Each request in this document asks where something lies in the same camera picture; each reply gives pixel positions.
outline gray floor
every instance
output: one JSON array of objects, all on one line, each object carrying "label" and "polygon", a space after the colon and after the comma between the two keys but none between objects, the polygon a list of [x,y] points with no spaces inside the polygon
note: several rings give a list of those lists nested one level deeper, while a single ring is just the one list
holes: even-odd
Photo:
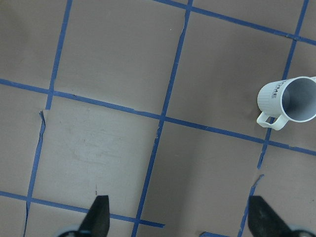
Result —
[{"label": "gray floor", "polygon": [[255,194],[316,231],[316,120],[256,123],[262,86],[316,76],[315,10],[0,0],[0,236],[26,219],[25,236],[52,236],[109,195],[110,237],[250,237],[261,174]]}]

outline white mug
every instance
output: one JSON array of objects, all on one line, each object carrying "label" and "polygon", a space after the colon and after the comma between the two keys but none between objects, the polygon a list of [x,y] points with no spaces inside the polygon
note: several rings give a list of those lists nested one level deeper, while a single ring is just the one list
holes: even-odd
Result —
[{"label": "white mug", "polygon": [[[266,84],[258,94],[262,113],[257,123],[280,130],[290,120],[307,122],[316,116],[316,77],[298,77]],[[274,123],[266,122],[277,118]]]}]

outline mug handle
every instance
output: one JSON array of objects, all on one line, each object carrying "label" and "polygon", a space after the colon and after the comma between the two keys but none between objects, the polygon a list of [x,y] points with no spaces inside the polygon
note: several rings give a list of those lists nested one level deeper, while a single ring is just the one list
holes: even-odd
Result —
[{"label": "mug handle", "polygon": [[266,120],[269,117],[270,117],[269,115],[262,112],[257,118],[257,123],[262,127],[268,127],[268,128],[273,128],[274,130],[280,130],[288,122],[287,117],[285,117],[284,115],[280,115],[274,123],[268,123],[266,122]]}]

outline blue tape grid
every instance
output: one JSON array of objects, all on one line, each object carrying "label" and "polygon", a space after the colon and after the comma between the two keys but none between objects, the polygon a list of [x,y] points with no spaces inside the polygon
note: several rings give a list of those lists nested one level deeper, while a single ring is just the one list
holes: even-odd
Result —
[{"label": "blue tape grid", "polygon": [[[58,66],[59,66],[60,56],[61,56],[61,52],[62,52],[63,42],[65,39],[67,24],[68,24],[68,20],[69,20],[71,5],[72,5],[72,0],[68,0],[67,4],[66,4],[66,10],[65,10],[65,14],[64,14],[63,23],[62,23],[62,30],[61,30],[58,45],[57,45],[57,50],[56,50],[56,55],[55,55],[55,60],[54,60],[54,65],[53,65],[49,89],[44,89],[44,88],[25,85],[25,84],[21,84],[21,83],[17,83],[17,82],[11,82],[11,81],[8,81],[5,79],[0,79],[0,84],[3,84],[3,85],[8,85],[8,86],[12,86],[12,87],[20,88],[20,89],[25,89],[25,90],[29,90],[29,91],[47,94],[46,109],[50,109],[53,96],[58,96],[58,97],[72,99],[72,100],[82,101],[82,102],[89,103],[89,104],[99,105],[99,106],[103,106],[103,107],[107,107],[107,108],[111,108],[111,109],[115,109],[115,110],[119,110],[119,111],[123,111],[123,112],[127,112],[127,113],[132,113],[132,114],[136,114],[136,115],[140,115],[140,116],[145,116],[145,117],[149,117],[149,118],[153,118],[153,119],[159,119],[157,138],[155,139],[155,142],[154,142],[154,148],[153,148],[152,155],[150,158],[150,162],[149,162],[149,166],[148,166],[148,170],[147,170],[147,174],[146,174],[146,179],[145,179],[145,183],[144,183],[144,187],[143,187],[143,191],[142,191],[142,195],[141,195],[141,199],[140,199],[136,218],[111,214],[111,218],[134,223],[132,237],[136,236],[139,224],[149,225],[149,226],[159,227],[159,228],[162,228],[164,226],[164,224],[161,224],[161,223],[155,223],[155,222],[150,222],[150,221],[146,221],[146,220],[141,220],[140,217],[141,217],[141,213],[143,210],[143,206],[144,206],[144,202],[145,202],[145,198],[146,198],[146,194],[147,194],[147,189],[148,189],[148,185],[149,185],[149,181],[150,181],[150,177],[151,177],[151,172],[152,172],[152,169],[154,166],[156,152],[158,149],[158,144],[160,141],[160,136],[161,136],[162,128],[163,128],[165,121],[170,122],[170,123],[179,124],[182,126],[188,126],[188,127],[192,127],[192,128],[196,128],[196,129],[200,129],[200,130],[219,133],[219,134],[223,134],[223,135],[227,135],[227,136],[233,136],[236,138],[240,138],[240,139],[244,139],[244,140],[248,140],[248,141],[252,141],[252,142],[256,142],[256,143],[262,143],[263,148],[262,148],[262,153],[260,155],[259,162],[258,162],[258,169],[260,168],[260,166],[263,162],[264,154],[266,152],[268,145],[316,156],[316,151],[311,151],[311,150],[299,148],[299,147],[291,147],[287,144],[270,141],[271,129],[267,130],[266,137],[263,140],[260,138],[256,138],[256,137],[252,137],[252,136],[248,136],[248,135],[244,135],[244,134],[240,134],[240,133],[236,133],[236,132],[232,132],[232,131],[227,131],[227,130],[218,129],[215,127],[209,127],[209,126],[205,126],[205,125],[201,125],[201,124],[197,124],[197,123],[192,123],[192,122],[188,122],[188,121],[184,121],[184,120],[180,120],[180,119],[166,117],[166,112],[167,112],[167,108],[168,108],[168,104],[169,104],[169,100],[170,100],[170,96],[171,96],[171,92],[172,92],[172,88],[173,88],[173,84],[174,84],[174,80],[175,80],[175,76],[176,76],[176,72],[177,72],[177,68],[178,68],[178,63],[179,63],[179,59],[180,59],[180,55],[181,55],[181,50],[182,50],[182,46],[183,46],[183,42],[184,42],[184,38],[185,38],[185,32],[187,29],[189,16],[190,16],[191,12],[195,12],[198,14],[203,14],[203,15],[207,15],[210,17],[222,19],[224,21],[229,21],[229,22],[232,22],[235,24],[246,26],[246,27],[251,27],[253,29],[263,31],[266,33],[291,38],[293,41],[292,41],[292,45],[290,48],[290,52],[289,52],[289,55],[287,58],[286,66],[285,66],[283,77],[282,77],[282,79],[286,79],[287,74],[288,74],[288,70],[290,68],[290,64],[292,61],[292,57],[294,55],[294,50],[295,50],[297,41],[316,45],[316,40],[312,40],[312,39],[308,39],[308,38],[304,38],[304,37],[299,36],[300,29],[302,27],[302,23],[304,20],[304,16],[306,13],[306,9],[307,9],[309,0],[305,0],[303,3],[302,11],[301,11],[301,14],[300,14],[300,17],[298,20],[295,34],[290,34],[290,33],[282,32],[282,31],[278,31],[278,30],[275,30],[272,28],[260,26],[260,25],[253,24],[253,23],[246,22],[246,21],[242,21],[242,20],[239,20],[236,18],[221,15],[221,14],[218,14],[215,12],[211,12],[211,11],[207,11],[207,10],[200,9],[197,7],[193,7],[192,6],[193,0],[189,0],[188,4],[182,4],[182,3],[178,3],[175,1],[171,1],[171,0],[154,0],[154,1],[161,2],[161,3],[171,5],[174,7],[179,7],[179,8],[186,10],[184,30],[180,36],[180,39],[179,39],[178,48],[177,48],[177,52],[176,52],[176,56],[175,56],[175,60],[174,60],[173,68],[172,68],[172,73],[170,76],[170,82],[168,85],[168,90],[167,90],[165,102],[163,105],[163,110],[162,110],[160,115],[148,113],[148,112],[136,111],[132,108],[119,106],[119,105],[115,105],[115,104],[111,104],[111,103],[107,103],[107,102],[103,102],[103,101],[93,100],[90,98],[86,98],[86,97],[77,96],[77,95],[73,95],[73,94],[64,93],[64,92],[54,90],[54,82],[55,82],[56,77],[57,77]],[[45,122],[43,119],[43,114],[41,114],[41,117],[42,117],[42,125],[41,125],[41,129],[40,129],[39,143],[38,143],[38,146],[36,149],[36,154],[35,154],[32,174],[31,174],[28,195],[25,197],[25,196],[21,196],[21,195],[17,195],[17,194],[12,194],[12,193],[0,191],[0,196],[15,198],[15,199],[19,199],[19,200],[25,200],[27,203],[27,212],[26,212],[27,216],[28,216],[31,202],[86,213],[88,211],[88,209],[32,198],[34,184],[35,184],[35,178],[36,178],[36,172],[37,172],[37,167],[38,167],[39,158],[40,158],[40,151],[41,151],[41,146],[42,146],[42,135],[43,135],[44,130],[45,130]],[[249,196],[253,195],[257,183],[258,182],[256,182],[256,184],[254,186],[252,186]],[[248,213],[248,209],[246,207],[245,213],[244,213],[244,216],[243,216],[243,219],[241,222],[241,230],[239,231],[238,236],[242,235],[242,231],[244,228],[244,223],[245,223],[247,213]],[[202,233],[201,236],[225,237],[223,235],[212,234],[212,233],[208,233],[208,232]]]}]

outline mug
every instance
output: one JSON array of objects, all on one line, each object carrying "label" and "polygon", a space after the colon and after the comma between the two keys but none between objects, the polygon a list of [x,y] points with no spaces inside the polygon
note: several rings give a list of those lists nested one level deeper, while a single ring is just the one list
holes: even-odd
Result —
[{"label": "mug", "polygon": [[[266,84],[258,94],[262,113],[257,123],[280,130],[290,120],[307,122],[316,116],[316,77],[298,77]],[[269,117],[274,123],[266,122]]]}]

